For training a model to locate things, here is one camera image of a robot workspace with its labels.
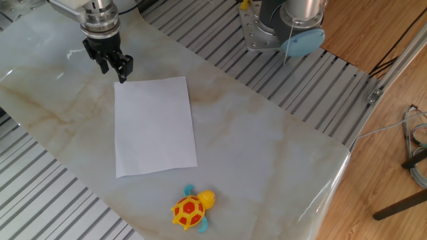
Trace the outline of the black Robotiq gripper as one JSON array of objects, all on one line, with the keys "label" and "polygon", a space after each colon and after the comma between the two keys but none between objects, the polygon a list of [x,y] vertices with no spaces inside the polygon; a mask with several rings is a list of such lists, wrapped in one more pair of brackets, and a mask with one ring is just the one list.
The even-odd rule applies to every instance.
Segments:
[{"label": "black Robotiq gripper", "polygon": [[120,83],[124,83],[127,77],[133,71],[133,57],[124,55],[121,52],[121,38],[119,33],[106,39],[93,39],[87,37],[83,40],[83,45],[89,55],[89,58],[94,60],[101,69],[103,74],[109,71],[108,63],[115,69]]}]

